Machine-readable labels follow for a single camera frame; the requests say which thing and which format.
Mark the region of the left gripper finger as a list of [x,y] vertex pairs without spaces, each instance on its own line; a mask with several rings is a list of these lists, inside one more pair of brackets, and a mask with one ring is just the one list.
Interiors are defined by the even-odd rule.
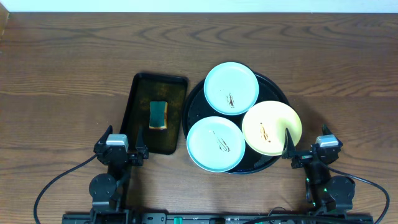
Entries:
[[136,138],[136,148],[145,148],[146,145],[144,143],[144,130],[143,127],[140,126],[139,130],[137,132],[137,138]]
[[104,134],[100,137],[98,143],[99,144],[105,144],[106,140],[108,139],[108,136],[113,133],[113,127],[111,125],[108,126]]

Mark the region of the yellow plate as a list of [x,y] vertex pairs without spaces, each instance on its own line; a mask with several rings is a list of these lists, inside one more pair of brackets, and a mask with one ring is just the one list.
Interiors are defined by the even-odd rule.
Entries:
[[262,101],[244,115],[242,132],[246,143],[266,156],[279,156],[285,144],[285,130],[297,145],[302,136],[302,123],[296,111],[279,101]]

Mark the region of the green and yellow sponge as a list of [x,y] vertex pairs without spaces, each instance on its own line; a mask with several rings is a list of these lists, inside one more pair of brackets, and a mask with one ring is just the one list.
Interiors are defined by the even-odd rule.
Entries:
[[150,102],[150,129],[167,129],[168,103],[166,101]]

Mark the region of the light blue plate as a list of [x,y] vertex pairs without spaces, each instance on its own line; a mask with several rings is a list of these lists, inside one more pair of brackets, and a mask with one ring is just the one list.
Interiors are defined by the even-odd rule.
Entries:
[[235,116],[254,106],[259,96],[259,82],[247,66],[225,62],[208,72],[203,91],[208,104],[215,111]]
[[197,121],[187,135],[187,151],[192,161],[210,172],[226,172],[244,157],[246,142],[232,121],[210,116]]

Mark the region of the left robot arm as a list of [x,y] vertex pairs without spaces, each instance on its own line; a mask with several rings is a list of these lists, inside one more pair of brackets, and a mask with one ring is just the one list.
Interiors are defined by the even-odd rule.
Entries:
[[144,143],[143,130],[139,129],[135,151],[129,152],[128,138],[125,134],[114,134],[109,126],[95,143],[93,152],[97,160],[108,167],[108,171],[99,174],[90,182],[89,193],[96,213],[116,213],[121,211],[123,193],[131,176],[133,166],[142,166],[149,158]]

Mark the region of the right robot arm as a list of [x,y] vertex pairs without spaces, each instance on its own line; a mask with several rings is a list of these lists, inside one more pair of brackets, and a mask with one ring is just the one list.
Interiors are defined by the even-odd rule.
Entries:
[[288,129],[285,130],[283,159],[293,169],[303,168],[306,175],[306,199],[314,206],[310,215],[344,216],[353,208],[355,182],[345,175],[331,176],[329,164],[338,159],[343,143],[327,128],[308,151],[298,151]]

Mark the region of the black rectangular tray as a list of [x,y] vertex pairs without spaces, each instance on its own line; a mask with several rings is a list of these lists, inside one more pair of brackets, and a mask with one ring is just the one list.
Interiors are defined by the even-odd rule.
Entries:
[[[187,79],[153,73],[134,76],[120,133],[125,134],[129,150],[134,151],[137,135],[142,129],[149,152],[170,155],[177,147],[182,108],[187,92]],[[150,103],[167,103],[165,129],[150,128]]]

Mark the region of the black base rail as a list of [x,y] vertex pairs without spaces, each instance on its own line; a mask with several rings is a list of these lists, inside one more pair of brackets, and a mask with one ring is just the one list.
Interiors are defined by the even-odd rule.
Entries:
[[264,221],[259,215],[186,215],[165,213],[116,214],[64,214],[62,224],[244,224],[255,220],[257,223],[302,223],[291,218],[277,219],[277,213],[269,215],[271,220]]

